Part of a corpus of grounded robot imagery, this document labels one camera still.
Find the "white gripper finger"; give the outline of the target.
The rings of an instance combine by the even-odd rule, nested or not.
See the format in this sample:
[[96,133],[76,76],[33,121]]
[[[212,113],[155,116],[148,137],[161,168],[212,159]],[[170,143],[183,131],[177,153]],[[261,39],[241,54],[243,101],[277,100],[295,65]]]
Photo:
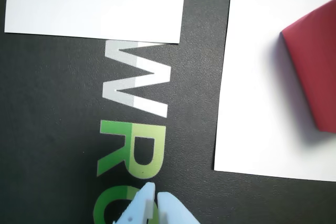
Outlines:
[[155,183],[147,182],[127,206],[121,217],[113,223],[147,223],[153,218],[155,199]]
[[169,192],[157,194],[160,224],[200,224],[183,203]]

